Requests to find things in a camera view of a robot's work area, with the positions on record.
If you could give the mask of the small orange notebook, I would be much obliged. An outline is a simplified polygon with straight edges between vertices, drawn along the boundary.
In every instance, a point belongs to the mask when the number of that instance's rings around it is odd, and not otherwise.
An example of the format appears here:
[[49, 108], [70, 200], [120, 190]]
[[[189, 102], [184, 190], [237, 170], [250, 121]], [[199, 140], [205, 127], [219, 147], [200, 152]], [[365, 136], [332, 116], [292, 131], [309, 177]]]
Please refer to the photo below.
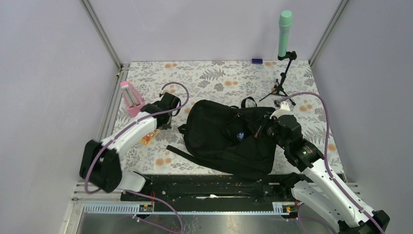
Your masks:
[[159, 134], [160, 130], [159, 129], [155, 129], [154, 131], [146, 134], [139, 142], [142, 145], [147, 146], [148, 144], [150, 144], [151, 141], [153, 141], [156, 136]]

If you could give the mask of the blue triangular eraser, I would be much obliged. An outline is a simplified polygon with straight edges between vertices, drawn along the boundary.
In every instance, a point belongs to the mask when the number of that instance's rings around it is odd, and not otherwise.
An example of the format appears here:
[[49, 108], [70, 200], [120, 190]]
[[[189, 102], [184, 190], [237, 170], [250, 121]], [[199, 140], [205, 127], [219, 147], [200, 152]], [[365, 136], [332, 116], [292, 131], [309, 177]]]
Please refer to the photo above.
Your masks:
[[240, 133], [238, 133], [238, 134], [236, 135], [236, 137], [237, 137], [237, 139], [238, 139], [239, 141], [243, 141], [244, 138], [245, 138], [245, 132], [240, 132]]

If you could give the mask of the black student backpack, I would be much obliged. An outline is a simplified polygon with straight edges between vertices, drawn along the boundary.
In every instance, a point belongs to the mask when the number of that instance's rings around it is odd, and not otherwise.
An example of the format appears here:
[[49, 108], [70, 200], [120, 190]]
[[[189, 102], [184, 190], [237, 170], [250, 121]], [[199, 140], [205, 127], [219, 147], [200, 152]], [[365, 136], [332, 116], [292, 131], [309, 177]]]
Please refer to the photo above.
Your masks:
[[[167, 150], [203, 167], [259, 180], [272, 171], [276, 143], [269, 137], [255, 138], [254, 123], [274, 111], [273, 107], [236, 108], [200, 100], [178, 128], [186, 151], [171, 145]], [[236, 137], [240, 132], [245, 132], [243, 141]]]

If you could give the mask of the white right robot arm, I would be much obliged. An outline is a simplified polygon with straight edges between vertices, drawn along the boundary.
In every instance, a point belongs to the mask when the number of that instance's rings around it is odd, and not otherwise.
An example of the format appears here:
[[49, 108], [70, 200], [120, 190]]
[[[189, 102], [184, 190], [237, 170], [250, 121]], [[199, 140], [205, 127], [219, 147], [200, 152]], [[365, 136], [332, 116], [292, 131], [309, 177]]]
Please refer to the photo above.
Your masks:
[[254, 123], [255, 137], [270, 137], [284, 150], [287, 161], [311, 179], [280, 186], [281, 198], [303, 202], [323, 217], [339, 234], [383, 234], [390, 222], [383, 210], [374, 210], [360, 199], [328, 166], [327, 157], [301, 133], [293, 115], [276, 117], [266, 113]]

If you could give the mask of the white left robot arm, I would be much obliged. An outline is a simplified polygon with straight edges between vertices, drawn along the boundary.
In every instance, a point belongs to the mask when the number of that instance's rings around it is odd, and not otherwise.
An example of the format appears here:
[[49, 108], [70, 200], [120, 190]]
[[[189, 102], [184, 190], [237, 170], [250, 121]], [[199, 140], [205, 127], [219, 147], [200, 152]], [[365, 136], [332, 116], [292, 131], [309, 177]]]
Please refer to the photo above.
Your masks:
[[111, 193], [116, 189], [132, 191], [139, 200], [151, 194], [150, 185], [139, 173], [121, 168], [123, 156], [150, 132], [170, 127], [172, 113], [181, 100], [168, 92], [154, 103], [144, 105], [137, 116], [122, 130], [101, 140], [91, 139], [85, 145], [79, 175], [86, 183]]

